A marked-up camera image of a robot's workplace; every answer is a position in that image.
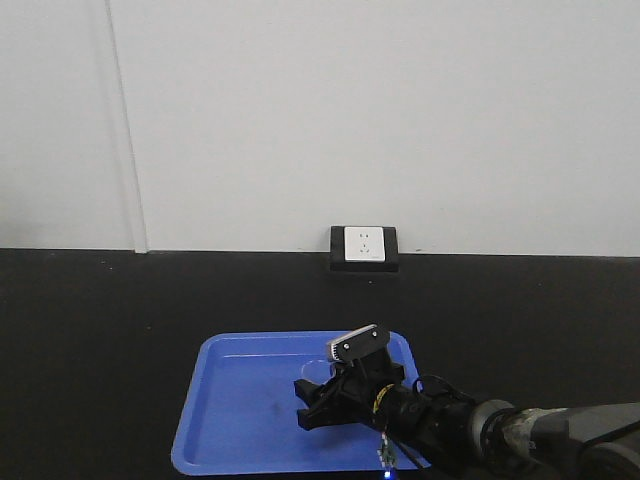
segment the electrical outlet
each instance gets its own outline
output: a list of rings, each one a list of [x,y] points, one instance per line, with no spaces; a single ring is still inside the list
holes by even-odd
[[[394,227],[331,227],[332,272],[397,272],[398,267],[398,237]]]
[[[382,227],[344,227],[344,259],[347,262],[384,262]]]

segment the blue plastic tray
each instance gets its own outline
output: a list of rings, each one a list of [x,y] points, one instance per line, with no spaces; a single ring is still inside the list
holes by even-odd
[[[171,451],[187,475],[379,470],[380,434],[363,425],[310,432],[298,427],[304,403],[293,382],[330,377],[327,341],[345,332],[216,335],[200,349]],[[391,357],[418,376],[407,341],[396,333]],[[399,468],[413,465],[399,453]]]

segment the black tabletop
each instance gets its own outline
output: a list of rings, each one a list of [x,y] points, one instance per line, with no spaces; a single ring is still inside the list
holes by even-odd
[[[198,349],[222,332],[383,323],[422,373],[466,391],[523,407],[640,399],[640,259],[403,255],[377,275],[327,261],[0,250],[0,479],[187,478],[169,452]]]

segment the cable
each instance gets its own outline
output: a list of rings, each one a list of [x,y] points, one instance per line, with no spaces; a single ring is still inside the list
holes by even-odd
[[[418,469],[418,472],[420,472],[422,476],[427,478],[428,468],[422,465],[422,463],[420,463],[420,460],[418,460],[418,458],[413,453],[411,453],[404,444],[399,442],[397,439],[391,437],[389,434],[387,434],[387,437],[389,437],[391,441],[395,444],[395,446],[398,447],[398,449],[400,449],[400,451],[404,454],[404,456],[407,457],[411,463],[413,463],[413,465]]]
[[[413,382],[413,394],[418,396],[418,395],[425,395],[427,397],[433,398],[436,395],[431,395],[427,392],[425,392],[425,380],[430,380],[434,383],[437,383],[438,385],[440,385],[441,387],[444,388],[444,392],[443,393],[450,393],[452,394],[455,398],[457,398],[458,400],[466,400],[466,401],[475,401],[473,399],[473,397],[471,395],[468,395],[466,393],[464,393],[461,390],[458,390],[457,388],[455,388],[453,385],[451,385],[449,382],[447,382],[444,378],[439,377],[438,375],[420,375],[418,378],[415,379],[415,381]],[[422,383],[422,391],[418,391],[418,383]]]
[[[376,413],[378,413],[378,410],[380,410],[380,404],[382,403],[382,399],[384,398],[384,396],[387,394],[387,392],[389,390],[391,390],[394,387],[393,383],[390,383],[389,385],[387,385],[386,387],[384,387],[382,390],[380,390],[378,392],[378,395],[376,395],[376,401],[373,402],[373,413],[374,415]]]

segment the yellow wire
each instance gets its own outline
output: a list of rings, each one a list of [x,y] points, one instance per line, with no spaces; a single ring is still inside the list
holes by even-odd
[[[389,385],[384,387],[382,390],[380,390],[380,392],[378,392],[378,395],[376,396],[376,401],[373,402],[374,414],[378,413],[378,410],[380,410],[380,404],[382,403],[382,399],[387,394],[387,392],[393,388],[393,385],[394,385],[393,383],[390,383]]]

